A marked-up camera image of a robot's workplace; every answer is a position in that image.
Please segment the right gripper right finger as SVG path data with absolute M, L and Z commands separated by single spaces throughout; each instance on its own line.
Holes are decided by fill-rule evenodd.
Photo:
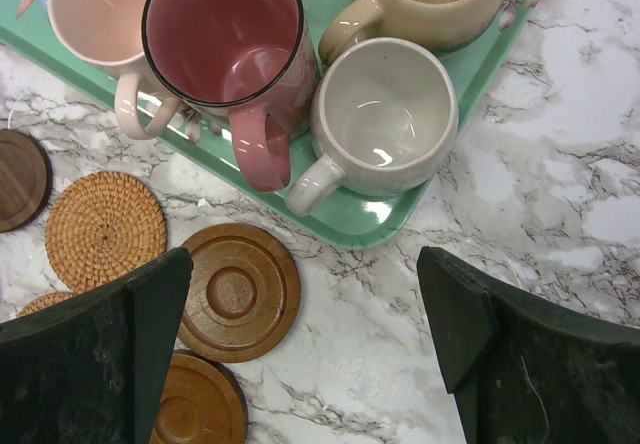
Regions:
M 422 300 L 469 443 L 636 443 L 639 332 L 423 247 Z

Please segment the green floral tray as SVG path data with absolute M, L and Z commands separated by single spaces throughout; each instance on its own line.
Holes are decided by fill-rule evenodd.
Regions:
M 42 5 L 33 4 L 20 14 L 21 1 L 1 0 L 2 43 L 95 102 L 111 108 L 115 80 L 82 62 L 59 43 Z M 442 62 L 456 89 L 461 126 L 466 125 L 517 42 L 537 1 L 507 0 L 505 8 L 512 12 L 512 17 L 497 17 L 472 44 L 443 57 Z M 309 11 L 311 34 L 318 39 L 350 0 L 303 2 Z M 366 249 L 389 240 L 406 223 L 426 190 L 425 186 L 419 186 L 398 196 L 377 198 L 340 188 L 310 215 L 298 217 L 287 208 L 285 192 L 260 194 L 248 186 L 237 168 L 229 132 L 224 131 L 216 137 L 205 130 L 200 141 L 192 144 L 179 129 L 170 127 L 158 140 L 317 238 L 344 249 Z

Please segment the brown wooden coaster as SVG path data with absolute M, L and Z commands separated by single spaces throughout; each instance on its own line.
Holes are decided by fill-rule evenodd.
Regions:
M 192 261 L 179 339 L 222 363 L 257 359 L 295 323 L 301 280 L 288 249 L 267 231 L 244 223 L 217 224 L 183 244 Z
M 243 444 L 248 425 L 244 394 L 226 367 L 186 351 L 173 354 L 152 443 Z

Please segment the dark walnut coaster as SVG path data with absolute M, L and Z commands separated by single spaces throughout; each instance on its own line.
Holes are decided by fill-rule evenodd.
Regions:
M 36 219 L 52 191 L 50 159 L 39 142 L 17 130 L 1 131 L 1 232 Z

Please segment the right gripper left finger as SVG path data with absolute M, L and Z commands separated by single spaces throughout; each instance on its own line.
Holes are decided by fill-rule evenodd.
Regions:
M 192 269 L 176 248 L 3 323 L 2 442 L 148 442 Z

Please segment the tan beige mug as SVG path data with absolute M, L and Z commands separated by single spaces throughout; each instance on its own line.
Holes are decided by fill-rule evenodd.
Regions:
M 503 0 L 353 0 L 327 27 L 318 53 L 330 65 L 354 44 L 395 37 L 434 53 L 469 45 L 494 21 Z

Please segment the white speckled mug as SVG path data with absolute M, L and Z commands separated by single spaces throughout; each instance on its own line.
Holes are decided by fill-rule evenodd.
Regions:
M 398 38 L 361 42 L 329 66 L 315 92 L 317 159 L 286 205 L 305 216 L 340 187 L 368 196 L 413 189 L 436 173 L 458 125 L 454 85 L 434 54 Z

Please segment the woven rattan coaster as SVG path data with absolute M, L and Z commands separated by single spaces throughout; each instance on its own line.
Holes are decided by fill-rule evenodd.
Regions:
M 45 247 L 57 277 L 74 293 L 111 282 L 167 250 L 163 209 L 139 179 L 116 171 L 74 181 L 49 214 Z
M 64 302 L 65 300 L 74 297 L 75 294 L 72 292 L 52 292 L 43 296 L 40 296 L 31 302 L 29 302 L 26 306 L 24 306 L 18 313 L 17 317 L 23 317 L 39 310 L 45 309 L 52 305 Z

